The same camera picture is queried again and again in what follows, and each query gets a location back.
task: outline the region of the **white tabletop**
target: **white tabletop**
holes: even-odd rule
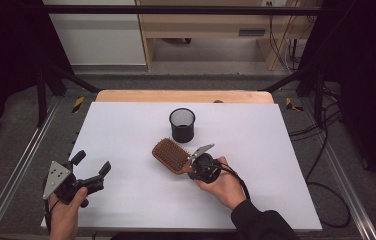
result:
[[[105,189],[89,196],[79,227],[135,231],[227,231],[230,210],[200,190],[187,175],[174,175],[151,154],[171,137],[169,114],[186,107],[196,115],[193,153],[225,156],[245,181],[254,205],[278,211],[297,231],[321,230],[280,110],[276,104],[92,103],[70,157],[87,156],[74,168],[78,179],[112,169]]]

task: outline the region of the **person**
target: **person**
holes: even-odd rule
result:
[[[219,162],[226,168],[228,162],[220,157]],[[299,237],[276,211],[259,211],[253,203],[246,199],[239,181],[226,171],[221,171],[216,181],[205,183],[195,180],[200,189],[214,195],[220,203],[232,210],[231,220],[234,223],[240,239],[248,240],[297,240]],[[88,190],[79,189],[69,205],[59,201],[55,194],[50,197],[54,204],[51,210],[52,240],[75,239],[78,228],[78,210],[86,198]]]

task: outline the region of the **brush head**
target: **brush head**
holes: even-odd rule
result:
[[[153,156],[177,175],[193,172],[189,153],[169,138],[157,143],[153,148]]]

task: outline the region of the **black cup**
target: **black cup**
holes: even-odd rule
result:
[[[187,108],[175,109],[169,116],[172,137],[179,143],[187,143],[194,138],[194,113]]]

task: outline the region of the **person's left hand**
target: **person's left hand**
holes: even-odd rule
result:
[[[69,205],[59,201],[54,193],[51,194],[50,208],[57,203],[51,210],[51,240],[73,240],[76,238],[78,232],[78,210],[86,199],[87,194],[88,189],[82,187]]]

